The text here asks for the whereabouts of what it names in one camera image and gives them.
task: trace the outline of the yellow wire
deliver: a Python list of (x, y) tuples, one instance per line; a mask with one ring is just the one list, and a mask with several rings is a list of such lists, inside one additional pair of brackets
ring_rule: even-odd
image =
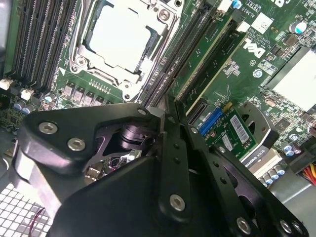
[(313, 174), (314, 178), (316, 178), (315, 167), (313, 164), (311, 164), (311, 170), (312, 170), (312, 174)]

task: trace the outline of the dell logo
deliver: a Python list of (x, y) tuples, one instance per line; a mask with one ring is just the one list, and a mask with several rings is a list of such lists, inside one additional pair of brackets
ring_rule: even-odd
[(250, 39), (245, 40), (246, 44), (243, 46), (244, 49), (248, 49), (249, 53), (254, 53), (257, 58), (261, 58), (266, 50), (264, 48), (258, 48), (256, 43), (252, 43)]

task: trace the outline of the capacitor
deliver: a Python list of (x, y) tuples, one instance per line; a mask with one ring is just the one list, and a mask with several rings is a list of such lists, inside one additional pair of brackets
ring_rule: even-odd
[(269, 174), (265, 174), (263, 176), (263, 180), (266, 182), (267, 185), (270, 185), (273, 183), (273, 179), (270, 177)]
[(287, 157), (292, 157), (292, 156), (294, 156), (294, 151), (287, 151), (287, 152), (285, 152), (285, 155), (287, 156)]
[(277, 172), (276, 172), (274, 169), (268, 171), (268, 174), (270, 175), (270, 177), (271, 177), (273, 180), (277, 180), (277, 179), (278, 179), (278, 174), (277, 174)]
[(288, 142), (281, 142), (280, 143), (280, 146), (282, 147), (282, 150), (286, 153), (288, 151), (291, 151), (292, 150), (292, 147), (291, 145), (288, 143)]
[(263, 180), (263, 178), (260, 178), (259, 181), (263, 184), (263, 186), (267, 187), (268, 185), (266, 184), (266, 182)]
[(66, 104), (64, 109), (71, 109), (73, 106), (71, 104)]
[(311, 134), (313, 137), (316, 137), (316, 128), (311, 127), (308, 129), (308, 133)]
[(242, 3), (240, 0), (234, 0), (233, 1), (233, 9), (240, 9), (242, 6)]
[(281, 167), (281, 165), (275, 166), (274, 169), (279, 176), (285, 174), (285, 170)]
[(35, 107), (33, 105), (27, 105), (22, 109), (22, 113), (24, 113), (25, 115), (29, 115), (34, 110), (35, 110)]
[(295, 142), (295, 141), (298, 140), (298, 135), (296, 135), (296, 134), (291, 134), (291, 135), (289, 136), (289, 138), (291, 139), (291, 141)]
[(300, 146), (296, 143), (296, 142), (291, 142), (290, 143), (292, 150), (295, 154), (300, 154), (302, 153), (302, 149), (300, 148)]
[(55, 99), (57, 98), (57, 96), (54, 94), (54, 93), (50, 93), (49, 95), (46, 95), (44, 100), (47, 102), (47, 103), (51, 103), (53, 102)]
[(13, 105), (16, 110), (22, 110), (25, 106), (26, 103), (23, 100), (20, 100)]
[(296, 34), (301, 34), (307, 29), (307, 24), (305, 22), (295, 21), (290, 27), (289, 31)]

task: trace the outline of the barcode sticker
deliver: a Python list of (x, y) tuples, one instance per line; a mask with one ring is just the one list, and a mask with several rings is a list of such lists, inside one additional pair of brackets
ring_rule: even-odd
[(249, 135), (247, 134), (246, 130), (243, 128), (241, 122), (239, 121), (237, 115), (234, 115), (231, 118), (231, 123), (239, 137), (239, 139), (241, 140), (241, 143), (244, 144), (246, 141), (249, 140)]
[(223, 139), (225, 147), (231, 152), (233, 150), (233, 147), (227, 134), (225, 134), (222, 139)]

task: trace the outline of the blue connector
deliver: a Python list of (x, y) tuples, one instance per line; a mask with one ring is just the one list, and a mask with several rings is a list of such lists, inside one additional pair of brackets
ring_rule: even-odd
[(216, 108), (213, 113), (208, 117), (205, 123), (199, 129), (202, 136), (204, 136), (209, 129), (216, 123), (216, 121), (223, 115), (223, 111), (221, 108)]

